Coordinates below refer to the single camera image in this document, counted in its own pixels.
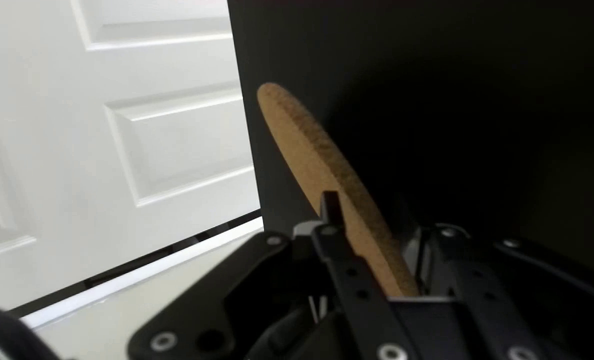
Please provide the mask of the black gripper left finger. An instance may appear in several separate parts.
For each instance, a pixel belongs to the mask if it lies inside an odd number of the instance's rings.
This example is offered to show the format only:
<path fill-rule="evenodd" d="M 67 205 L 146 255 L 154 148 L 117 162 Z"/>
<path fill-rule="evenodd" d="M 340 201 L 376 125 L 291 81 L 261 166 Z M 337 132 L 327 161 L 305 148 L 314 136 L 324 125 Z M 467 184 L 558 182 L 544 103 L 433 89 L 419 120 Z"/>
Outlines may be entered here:
<path fill-rule="evenodd" d="M 343 233 L 340 196 L 324 192 L 321 225 L 314 230 L 314 248 L 324 263 L 333 294 L 348 322 L 362 360 L 416 360 L 405 329 L 376 282 L 369 266 L 358 256 Z"/>

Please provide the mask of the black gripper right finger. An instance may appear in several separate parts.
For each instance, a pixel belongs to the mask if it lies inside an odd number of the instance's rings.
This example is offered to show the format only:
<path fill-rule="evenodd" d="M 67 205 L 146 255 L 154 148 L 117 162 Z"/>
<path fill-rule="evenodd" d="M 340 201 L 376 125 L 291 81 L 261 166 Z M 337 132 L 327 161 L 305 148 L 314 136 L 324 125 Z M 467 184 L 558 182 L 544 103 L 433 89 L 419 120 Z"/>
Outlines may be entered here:
<path fill-rule="evenodd" d="M 436 226 L 428 252 L 428 291 L 453 298 L 467 313 L 487 360 L 550 360 L 484 252 L 464 233 Z"/>

